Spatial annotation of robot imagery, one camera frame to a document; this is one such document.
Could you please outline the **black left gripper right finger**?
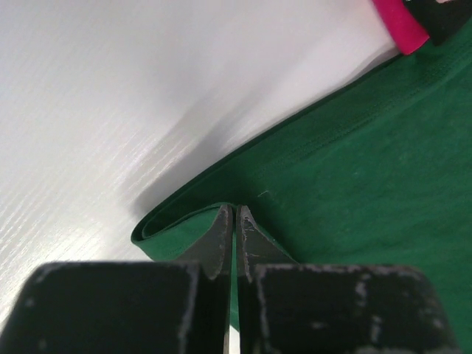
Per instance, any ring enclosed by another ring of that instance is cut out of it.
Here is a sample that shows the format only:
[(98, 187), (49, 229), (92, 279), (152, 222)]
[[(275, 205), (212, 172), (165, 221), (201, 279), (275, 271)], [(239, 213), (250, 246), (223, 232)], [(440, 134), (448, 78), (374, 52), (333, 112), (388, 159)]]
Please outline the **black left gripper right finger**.
[(432, 284), (401, 265), (299, 264), (235, 221), (242, 353), (459, 353)]

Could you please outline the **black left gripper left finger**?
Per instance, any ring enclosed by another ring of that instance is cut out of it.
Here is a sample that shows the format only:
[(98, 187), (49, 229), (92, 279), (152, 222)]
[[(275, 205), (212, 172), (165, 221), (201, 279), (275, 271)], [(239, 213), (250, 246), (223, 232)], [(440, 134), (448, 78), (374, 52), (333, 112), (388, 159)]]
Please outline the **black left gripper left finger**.
[(233, 213), (172, 262), (38, 267), (9, 317), (11, 353), (227, 353)]

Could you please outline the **green t shirt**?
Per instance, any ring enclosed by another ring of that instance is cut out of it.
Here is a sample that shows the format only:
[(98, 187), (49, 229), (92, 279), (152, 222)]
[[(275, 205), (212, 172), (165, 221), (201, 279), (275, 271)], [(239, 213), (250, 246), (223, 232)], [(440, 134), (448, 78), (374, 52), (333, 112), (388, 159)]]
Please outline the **green t shirt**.
[(131, 241), (170, 260), (246, 205), (301, 263), (395, 263), (433, 282), (471, 351), (471, 26), (307, 107), (149, 212)]

